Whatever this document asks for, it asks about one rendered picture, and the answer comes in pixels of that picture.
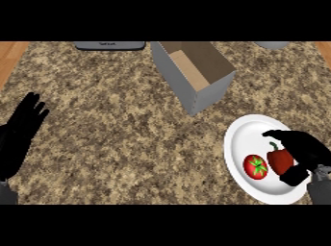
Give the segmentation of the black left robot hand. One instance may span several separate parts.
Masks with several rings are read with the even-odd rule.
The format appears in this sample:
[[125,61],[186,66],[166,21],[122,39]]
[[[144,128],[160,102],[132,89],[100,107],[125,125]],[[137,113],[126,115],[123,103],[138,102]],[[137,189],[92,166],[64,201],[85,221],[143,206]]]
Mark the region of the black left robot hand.
[[29,92],[17,104],[14,113],[0,126],[0,180],[10,179],[21,166],[30,140],[50,113],[39,95]]

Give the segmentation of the grey round object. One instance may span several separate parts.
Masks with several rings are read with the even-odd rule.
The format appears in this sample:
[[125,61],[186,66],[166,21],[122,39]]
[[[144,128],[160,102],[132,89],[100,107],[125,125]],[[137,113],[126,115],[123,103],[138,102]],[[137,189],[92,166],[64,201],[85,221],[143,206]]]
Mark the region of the grey round object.
[[280,49],[287,45],[287,41],[255,41],[255,44],[265,49]]

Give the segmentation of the white plate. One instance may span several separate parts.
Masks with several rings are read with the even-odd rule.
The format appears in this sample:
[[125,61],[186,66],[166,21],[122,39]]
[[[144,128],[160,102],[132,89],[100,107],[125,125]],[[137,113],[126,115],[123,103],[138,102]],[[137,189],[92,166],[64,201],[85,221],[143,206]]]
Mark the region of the white plate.
[[249,114],[236,119],[224,134],[224,162],[239,187],[248,195],[270,205],[293,204],[307,193],[307,184],[311,178],[289,186],[279,180],[273,169],[264,179],[254,180],[245,174],[242,162],[248,155],[254,154],[262,159],[271,151],[270,142],[282,148],[280,141],[270,136],[262,137],[262,132],[268,130],[287,131],[289,128],[273,118],[261,114]]

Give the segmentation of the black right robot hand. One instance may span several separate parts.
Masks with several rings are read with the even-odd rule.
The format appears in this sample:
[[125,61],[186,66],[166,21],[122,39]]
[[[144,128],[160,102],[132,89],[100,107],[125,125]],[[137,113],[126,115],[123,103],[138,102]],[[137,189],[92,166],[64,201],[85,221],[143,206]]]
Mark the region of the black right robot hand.
[[268,130],[262,136],[280,141],[292,159],[298,162],[279,175],[279,180],[296,186],[308,177],[308,172],[331,173],[331,151],[323,143],[305,132]]

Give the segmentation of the red tomato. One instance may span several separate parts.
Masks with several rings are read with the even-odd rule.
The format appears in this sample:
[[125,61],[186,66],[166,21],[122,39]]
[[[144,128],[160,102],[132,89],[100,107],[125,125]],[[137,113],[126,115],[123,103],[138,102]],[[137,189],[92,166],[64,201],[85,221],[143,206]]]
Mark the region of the red tomato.
[[268,174],[268,166],[256,155],[248,155],[242,162],[243,172],[252,180],[262,180]]

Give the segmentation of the red bell pepper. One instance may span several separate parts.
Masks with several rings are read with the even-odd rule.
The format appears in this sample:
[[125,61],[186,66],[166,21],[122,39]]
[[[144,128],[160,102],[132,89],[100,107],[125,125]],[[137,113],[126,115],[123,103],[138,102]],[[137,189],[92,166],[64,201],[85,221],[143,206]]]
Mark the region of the red bell pepper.
[[270,145],[274,149],[267,153],[267,161],[273,171],[280,176],[293,165],[293,159],[289,152],[285,149],[279,149],[273,142],[270,142]]

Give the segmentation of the dark grey flat appliance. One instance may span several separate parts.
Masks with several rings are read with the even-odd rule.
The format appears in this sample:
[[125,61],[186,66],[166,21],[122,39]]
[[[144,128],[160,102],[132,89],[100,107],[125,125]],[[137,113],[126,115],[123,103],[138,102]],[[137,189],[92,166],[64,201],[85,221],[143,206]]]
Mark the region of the dark grey flat appliance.
[[87,51],[135,51],[146,46],[144,41],[75,41],[73,44]]

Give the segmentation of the grey cardboard box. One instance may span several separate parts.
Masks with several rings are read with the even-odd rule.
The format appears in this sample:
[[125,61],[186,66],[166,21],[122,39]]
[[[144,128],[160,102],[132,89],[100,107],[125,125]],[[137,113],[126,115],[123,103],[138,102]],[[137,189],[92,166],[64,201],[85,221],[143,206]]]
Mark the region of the grey cardboard box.
[[220,101],[236,69],[208,41],[152,41],[153,62],[190,115]]

